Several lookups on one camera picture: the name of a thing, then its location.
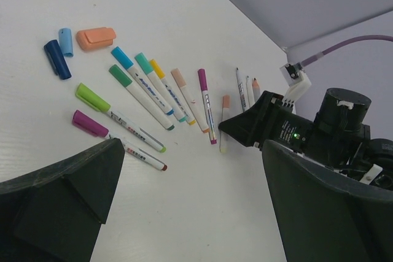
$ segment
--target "pink marker cap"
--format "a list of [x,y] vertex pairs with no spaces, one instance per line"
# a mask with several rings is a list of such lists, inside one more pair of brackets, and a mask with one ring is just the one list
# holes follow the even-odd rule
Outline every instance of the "pink marker cap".
[[206,73],[204,72],[204,69],[199,69],[198,70],[198,77],[199,77],[199,84],[201,85],[201,90],[208,90],[208,83],[206,81]]
[[72,124],[96,137],[105,137],[109,132],[103,125],[98,124],[79,110],[75,111]]

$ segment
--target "marker cap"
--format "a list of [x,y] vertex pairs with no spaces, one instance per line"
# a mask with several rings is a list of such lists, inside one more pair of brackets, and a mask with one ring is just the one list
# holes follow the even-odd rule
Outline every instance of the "marker cap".
[[224,95],[222,97],[222,107],[224,109],[229,109],[230,104],[231,104],[231,97],[228,94]]
[[176,84],[178,85],[179,88],[185,86],[185,80],[182,76],[182,74],[180,73],[179,69],[173,69],[171,71],[173,79],[175,80]]
[[160,68],[160,66],[157,64],[155,60],[150,60],[149,63],[152,65],[153,70],[157,74],[158,78],[162,79],[165,77],[165,73],[163,72],[163,70]]
[[75,93],[76,97],[98,112],[107,112],[111,105],[91,91],[83,83],[79,84]]
[[64,56],[68,56],[70,58],[74,56],[71,29],[62,28],[59,30],[59,45]]
[[133,81],[119,68],[118,65],[114,64],[109,69],[109,72],[112,74],[113,77],[116,78],[117,81],[120,82],[124,87],[127,87]]
[[51,40],[46,43],[44,50],[55,74],[58,75],[61,80],[71,78],[71,73],[57,40]]
[[105,137],[109,132],[103,125],[95,122],[79,110],[75,111],[72,124],[96,137]]
[[111,51],[111,54],[117,59],[117,61],[128,70],[130,67],[134,65],[134,63],[130,60],[130,58],[120,49],[119,46],[115,47]]
[[208,83],[206,81],[206,73],[204,69],[198,70],[198,77],[199,77],[199,84],[201,85],[201,90],[202,91],[208,90]]
[[144,71],[144,73],[146,75],[153,72],[152,65],[149,63],[149,61],[147,60],[147,58],[145,57],[145,55],[142,52],[135,56],[135,60],[141,66],[142,70]]
[[93,28],[78,31],[75,38],[82,50],[89,51],[112,45],[116,33],[112,28]]

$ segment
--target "white cable clip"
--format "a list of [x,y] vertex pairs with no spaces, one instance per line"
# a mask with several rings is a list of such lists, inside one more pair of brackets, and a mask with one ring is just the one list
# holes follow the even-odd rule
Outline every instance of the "white cable clip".
[[287,90],[287,93],[282,99],[283,103],[294,104],[311,86],[311,81],[304,71],[299,71],[297,74],[299,78],[296,79],[296,83]]
[[349,102],[349,101],[337,101],[337,106],[346,106],[347,108],[349,108],[350,110],[352,110],[354,108],[354,103],[353,102]]
[[368,170],[368,172],[363,175],[362,179],[360,179],[360,182],[367,185],[372,183],[374,179],[376,179],[377,176],[381,174],[382,170],[383,170],[382,167],[373,164],[371,169]]

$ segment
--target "green marker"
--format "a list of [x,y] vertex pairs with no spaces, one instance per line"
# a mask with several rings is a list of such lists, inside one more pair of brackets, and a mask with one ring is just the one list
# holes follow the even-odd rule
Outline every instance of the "green marker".
[[134,83],[123,70],[114,64],[109,69],[109,72],[165,129],[172,130],[174,128],[168,116],[164,115],[161,109],[142,91],[141,87]]
[[149,144],[152,148],[158,150],[160,153],[166,151],[166,147],[164,147],[161,142],[156,140],[154,137],[152,137],[149,133],[144,131],[130,119],[124,117],[119,111],[114,110],[110,104],[108,104],[105,100],[92,92],[91,89],[89,89],[89,87],[87,87],[83,83],[79,84],[75,95],[77,98],[86,103],[88,106],[95,109],[97,112],[102,112],[108,117],[111,117],[117,123],[122,125],[125,129],[129,130],[129,132],[134,134],[140,140]]

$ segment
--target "white marker barrel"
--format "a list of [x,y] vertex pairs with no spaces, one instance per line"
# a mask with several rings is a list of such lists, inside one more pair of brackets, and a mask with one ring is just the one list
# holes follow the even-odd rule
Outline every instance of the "white marker barrel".
[[128,141],[122,139],[121,137],[118,137],[114,133],[109,132],[105,138],[106,139],[119,138],[126,152],[128,152],[130,155],[133,155],[135,158],[147,164],[150,164],[157,170],[165,171],[168,168],[167,165],[161,162],[159,159],[153,157],[152,155],[141,150],[139,147],[136,147],[135,145],[129,143]]
[[158,78],[160,78],[161,83],[165,86],[166,90],[168,90],[168,93],[172,96],[173,100],[175,103],[179,106],[180,110],[185,114],[185,119],[187,120],[187,123],[189,125],[195,124],[197,121],[195,120],[194,116],[192,115],[191,111],[188,110],[188,108],[181,103],[180,98],[177,96],[175,91],[173,90],[171,84],[167,81],[165,77],[164,71],[161,69],[161,67],[158,65],[158,63],[155,60],[151,60],[149,62],[153,69],[154,72],[157,74]]
[[252,81],[249,76],[246,77],[248,104],[252,107],[255,104],[254,92],[252,91]]
[[199,127],[201,128],[203,133],[208,133],[209,132],[209,126],[208,123],[206,122],[206,117],[204,116],[204,113],[201,111],[201,106],[197,103],[197,101],[194,99],[192,96],[191,92],[189,91],[187,84],[180,73],[179,69],[175,69],[171,71],[172,76],[174,80],[176,81],[176,84],[180,88],[180,91],[182,92],[185,101],[189,105],[191,112],[194,114],[196,121],[198,122]]
[[109,72],[122,84],[129,93],[131,93],[144,108],[167,130],[172,130],[174,125],[163,112],[152,103],[151,99],[141,91],[137,84],[133,81],[116,65],[114,64]]
[[179,122],[185,121],[185,115],[180,110],[179,106],[174,102],[172,96],[167,92],[165,86],[161,83],[160,78],[158,78],[157,74],[154,72],[152,65],[149,63],[147,58],[143,53],[140,53],[135,56],[136,61],[141,66],[142,70],[146,74],[147,78],[152,82],[155,89],[163,96],[165,101],[172,107],[173,114]]
[[241,78],[241,74],[238,68],[236,68],[236,79],[238,81],[241,108],[243,109],[243,112],[245,112],[248,110],[249,106],[248,100],[246,99],[246,93],[244,91],[243,79]]
[[122,125],[127,130],[129,130],[129,132],[134,134],[137,138],[139,138],[140,140],[149,144],[155,150],[159,151],[160,153],[163,153],[166,151],[166,147],[164,147],[164,145],[161,142],[156,140],[153,136],[151,136],[149,133],[144,131],[137,124],[132,122],[129,118],[127,118],[126,116],[121,114],[119,111],[114,110],[113,108],[110,108],[106,112],[106,115],[108,117],[111,117],[114,121],[116,121],[117,123]]

